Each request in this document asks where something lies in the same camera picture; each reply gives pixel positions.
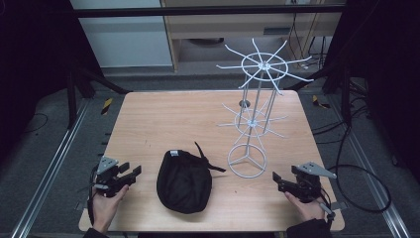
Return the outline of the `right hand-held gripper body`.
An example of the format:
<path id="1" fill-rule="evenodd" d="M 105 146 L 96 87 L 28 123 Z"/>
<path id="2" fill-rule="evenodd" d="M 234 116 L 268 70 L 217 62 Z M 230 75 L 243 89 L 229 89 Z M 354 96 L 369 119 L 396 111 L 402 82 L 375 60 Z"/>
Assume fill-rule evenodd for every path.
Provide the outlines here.
<path id="1" fill-rule="evenodd" d="M 303 203 L 311 202 L 321 196 L 322 185 L 320 177 L 329 179 L 335 179 L 337 177 L 336 174 L 313 162 L 297 167 L 299 173 L 295 175 L 296 183 L 292 186 L 290 193 Z"/>

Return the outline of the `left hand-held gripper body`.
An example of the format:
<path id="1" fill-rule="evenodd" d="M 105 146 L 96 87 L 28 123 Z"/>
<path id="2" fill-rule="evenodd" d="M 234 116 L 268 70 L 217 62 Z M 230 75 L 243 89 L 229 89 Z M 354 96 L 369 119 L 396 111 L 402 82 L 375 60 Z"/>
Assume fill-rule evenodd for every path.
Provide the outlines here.
<path id="1" fill-rule="evenodd" d="M 129 180 L 128 174 L 119 177 L 119 167 L 117 160 L 103 156 L 94 170 L 94 187 L 113 197 L 124 185 L 133 184 L 136 180 Z"/>

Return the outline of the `person's right hand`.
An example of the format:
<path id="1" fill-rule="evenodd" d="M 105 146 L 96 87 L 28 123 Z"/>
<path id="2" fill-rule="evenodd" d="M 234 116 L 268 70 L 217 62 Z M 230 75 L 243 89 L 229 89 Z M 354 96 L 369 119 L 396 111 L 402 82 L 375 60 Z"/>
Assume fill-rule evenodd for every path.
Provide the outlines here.
<path id="1" fill-rule="evenodd" d="M 325 218 L 325 211 L 321 207 L 321 203 L 323 202 L 322 199 L 316 199 L 308 203 L 303 203 L 288 191 L 284 195 L 286 199 L 297 209 L 299 217 L 303 222 Z"/>

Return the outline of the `person's left hand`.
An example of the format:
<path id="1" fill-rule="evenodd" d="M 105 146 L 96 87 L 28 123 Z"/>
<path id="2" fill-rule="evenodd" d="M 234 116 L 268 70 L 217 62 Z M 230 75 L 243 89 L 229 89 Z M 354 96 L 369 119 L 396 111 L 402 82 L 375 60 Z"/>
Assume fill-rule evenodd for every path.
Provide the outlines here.
<path id="1" fill-rule="evenodd" d="M 119 203 L 123 200 L 129 187 L 124 185 L 113 197 L 106 197 L 101 191 L 95 187 L 92 188 L 93 193 L 93 218 L 92 227 L 101 234 L 106 234 L 111 222 L 117 212 Z"/>

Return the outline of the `black cap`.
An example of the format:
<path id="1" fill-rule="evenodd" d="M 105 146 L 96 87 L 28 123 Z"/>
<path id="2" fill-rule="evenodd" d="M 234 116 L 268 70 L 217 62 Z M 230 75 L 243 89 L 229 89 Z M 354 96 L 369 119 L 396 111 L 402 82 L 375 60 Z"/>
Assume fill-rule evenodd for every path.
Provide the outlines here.
<path id="1" fill-rule="evenodd" d="M 211 165 L 197 142 L 195 146 L 198 156 L 183 150 L 167 151 L 157 176 L 157 196 L 161 204 L 182 214 L 202 212 L 212 190 L 211 171 L 226 171 Z"/>

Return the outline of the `yellow black tape strip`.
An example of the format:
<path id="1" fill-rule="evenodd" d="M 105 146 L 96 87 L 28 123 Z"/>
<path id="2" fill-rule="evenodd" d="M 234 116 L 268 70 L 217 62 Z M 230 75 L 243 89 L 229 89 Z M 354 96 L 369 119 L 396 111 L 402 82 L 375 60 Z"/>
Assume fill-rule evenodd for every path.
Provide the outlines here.
<path id="1" fill-rule="evenodd" d="M 321 103 L 316 95 L 312 95 L 312 103 L 315 106 L 322 107 L 322 108 L 325 108 L 325 109 L 331 108 L 330 104 Z"/>
<path id="2" fill-rule="evenodd" d="M 103 104 L 103 107 L 101 109 L 101 115 L 106 115 L 108 113 L 108 110 L 113 102 L 113 98 L 107 98 Z"/>

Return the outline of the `black metal stand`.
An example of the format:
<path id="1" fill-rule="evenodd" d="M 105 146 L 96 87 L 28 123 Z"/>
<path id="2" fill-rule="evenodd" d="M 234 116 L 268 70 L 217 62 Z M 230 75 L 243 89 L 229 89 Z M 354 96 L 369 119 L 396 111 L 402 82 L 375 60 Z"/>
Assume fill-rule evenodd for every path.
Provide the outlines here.
<path id="1" fill-rule="evenodd" d="M 109 81 L 104 76 L 86 68 L 74 67 L 73 69 L 69 69 L 66 75 L 68 129 L 75 125 L 77 119 L 75 90 L 78 89 L 83 98 L 92 98 L 95 95 L 95 90 L 90 84 L 91 80 L 96 81 L 119 94 L 129 93 L 128 89 L 124 89 Z"/>
<path id="2" fill-rule="evenodd" d="M 333 62 L 312 73 L 304 81 L 286 87 L 286 90 L 297 91 L 309 84 L 312 79 L 326 77 L 322 90 L 329 94 L 341 89 L 341 116 L 348 126 L 352 126 L 350 103 L 350 65 L 347 62 Z"/>

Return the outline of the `white cabinet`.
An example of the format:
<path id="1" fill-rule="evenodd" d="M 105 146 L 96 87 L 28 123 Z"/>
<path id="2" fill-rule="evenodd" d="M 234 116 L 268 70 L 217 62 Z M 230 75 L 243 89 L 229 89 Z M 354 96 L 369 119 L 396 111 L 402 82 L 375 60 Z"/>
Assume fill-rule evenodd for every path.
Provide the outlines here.
<path id="1" fill-rule="evenodd" d="M 70 0 L 75 10 L 154 8 L 159 0 Z M 102 68 L 172 66 L 163 17 L 80 18 Z"/>

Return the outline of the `black curtain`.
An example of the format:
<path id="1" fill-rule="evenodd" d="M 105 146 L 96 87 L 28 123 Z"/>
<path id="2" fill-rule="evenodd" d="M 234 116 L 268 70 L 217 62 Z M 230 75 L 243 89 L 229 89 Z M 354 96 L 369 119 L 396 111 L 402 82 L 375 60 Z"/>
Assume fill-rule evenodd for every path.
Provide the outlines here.
<path id="1" fill-rule="evenodd" d="M 0 165 L 8 161 L 37 103 L 66 87 L 66 68 L 53 46 L 63 40 L 81 66 L 101 68 L 76 18 L 70 0 L 0 0 Z"/>
<path id="2" fill-rule="evenodd" d="M 344 46 L 393 154 L 420 184 L 420 0 L 346 0 L 327 63 Z"/>

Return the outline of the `light wooden desk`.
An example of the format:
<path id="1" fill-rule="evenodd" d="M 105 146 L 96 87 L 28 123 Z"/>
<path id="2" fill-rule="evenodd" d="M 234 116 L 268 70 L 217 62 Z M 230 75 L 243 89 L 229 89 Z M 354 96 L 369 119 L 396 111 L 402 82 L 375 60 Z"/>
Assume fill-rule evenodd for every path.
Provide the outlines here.
<path id="1" fill-rule="evenodd" d="M 346 0 L 159 0 L 163 7 L 327 5 Z M 171 58 L 179 69 L 181 43 L 188 39 L 228 39 L 275 37 L 287 41 L 286 51 L 293 59 L 309 55 L 315 37 L 331 37 L 341 14 L 287 13 L 166 16 L 164 18 Z"/>

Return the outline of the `aluminium floor rail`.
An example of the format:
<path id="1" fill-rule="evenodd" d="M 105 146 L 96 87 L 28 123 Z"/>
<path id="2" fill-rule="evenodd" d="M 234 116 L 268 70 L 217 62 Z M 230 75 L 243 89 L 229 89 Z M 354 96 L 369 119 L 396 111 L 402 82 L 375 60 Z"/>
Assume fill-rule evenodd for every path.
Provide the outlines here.
<path id="1" fill-rule="evenodd" d="M 56 176 L 66 158 L 66 155 L 79 131 L 79 128 L 85 118 L 86 111 L 90 105 L 90 99 L 82 99 L 79 108 L 76 111 L 76 118 L 73 125 L 66 130 L 58 148 L 56 149 L 52 160 L 44 173 L 31 201 L 29 202 L 24 214 L 14 227 L 10 238 L 27 238 L 39 212 L 41 211 L 45 200 L 53 186 Z"/>
<path id="2" fill-rule="evenodd" d="M 373 166 L 369 162 L 368 156 L 365 153 L 357 135 L 347 124 L 343 125 L 343 129 L 345 131 L 343 141 L 349 143 L 356 162 L 355 167 L 357 170 L 363 171 L 367 187 L 369 188 L 376 205 L 379 208 L 383 208 L 383 212 L 381 214 L 390 230 L 390 233 L 394 238 L 412 238 L 405 222 L 392 201 L 389 189 L 385 187 L 383 181 L 380 181 Z"/>

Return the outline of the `black horizontal frame bar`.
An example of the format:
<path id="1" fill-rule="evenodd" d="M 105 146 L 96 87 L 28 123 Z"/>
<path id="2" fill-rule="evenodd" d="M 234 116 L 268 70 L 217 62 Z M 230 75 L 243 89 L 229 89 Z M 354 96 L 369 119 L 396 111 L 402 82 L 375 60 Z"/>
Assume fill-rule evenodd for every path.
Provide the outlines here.
<path id="1" fill-rule="evenodd" d="M 257 6 L 196 6 L 124 9 L 72 10 L 78 18 L 151 17 L 151 16 L 200 16 L 239 14 L 287 14 L 287 13 L 337 13 L 343 12 L 346 4 L 327 5 L 257 5 Z"/>

